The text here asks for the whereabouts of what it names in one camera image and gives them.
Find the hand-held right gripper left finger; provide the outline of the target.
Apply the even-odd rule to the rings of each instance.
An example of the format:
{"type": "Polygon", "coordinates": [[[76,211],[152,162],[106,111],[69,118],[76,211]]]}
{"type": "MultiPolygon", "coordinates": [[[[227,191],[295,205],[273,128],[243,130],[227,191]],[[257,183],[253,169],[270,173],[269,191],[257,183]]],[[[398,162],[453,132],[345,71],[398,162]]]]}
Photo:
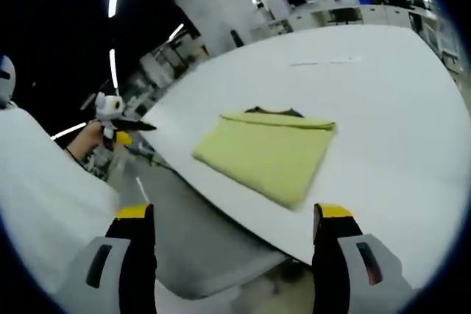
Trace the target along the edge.
{"type": "Polygon", "coordinates": [[[65,313],[156,313],[156,270],[154,205],[125,207],[71,262],[58,303],[65,313]]]}

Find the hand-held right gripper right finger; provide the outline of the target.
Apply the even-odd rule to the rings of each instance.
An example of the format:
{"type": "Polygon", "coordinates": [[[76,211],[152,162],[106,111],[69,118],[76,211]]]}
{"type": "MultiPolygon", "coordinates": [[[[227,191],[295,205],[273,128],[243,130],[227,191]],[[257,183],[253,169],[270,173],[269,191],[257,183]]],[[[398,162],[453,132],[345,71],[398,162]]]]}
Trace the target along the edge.
{"type": "Polygon", "coordinates": [[[414,296],[400,259],[336,204],[314,205],[314,313],[399,313],[414,296]]]}

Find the person's left hand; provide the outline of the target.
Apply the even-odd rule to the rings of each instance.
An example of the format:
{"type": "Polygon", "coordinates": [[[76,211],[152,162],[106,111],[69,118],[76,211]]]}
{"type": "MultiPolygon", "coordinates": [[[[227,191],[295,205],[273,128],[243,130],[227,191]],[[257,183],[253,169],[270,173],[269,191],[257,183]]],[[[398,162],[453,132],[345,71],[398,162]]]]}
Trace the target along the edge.
{"type": "Polygon", "coordinates": [[[67,152],[76,160],[83,160],[103,141],[102,125],[90,121],[67,146],[67,152]]]}

